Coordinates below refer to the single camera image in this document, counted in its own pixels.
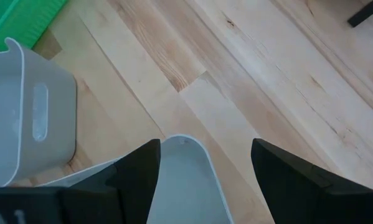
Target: green crate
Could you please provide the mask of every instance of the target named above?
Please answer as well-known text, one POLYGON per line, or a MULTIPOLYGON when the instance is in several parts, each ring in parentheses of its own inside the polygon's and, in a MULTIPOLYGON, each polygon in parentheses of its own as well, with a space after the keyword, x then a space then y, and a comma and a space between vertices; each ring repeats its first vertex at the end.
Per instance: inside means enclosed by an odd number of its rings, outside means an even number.
POLYGON ((0 51, 12 37, 31 48, 67 0, 0 0, 0 51))

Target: gray plastic bin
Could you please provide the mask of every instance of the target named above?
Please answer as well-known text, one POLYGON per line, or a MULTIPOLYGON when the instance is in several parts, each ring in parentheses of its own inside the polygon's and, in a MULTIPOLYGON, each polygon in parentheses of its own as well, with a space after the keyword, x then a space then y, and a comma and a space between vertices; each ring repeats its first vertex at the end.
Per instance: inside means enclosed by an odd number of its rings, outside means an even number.
POLYGON ((0 52, 0 186, 68 162, 75 150, 73 76, 15 40, 0 52))

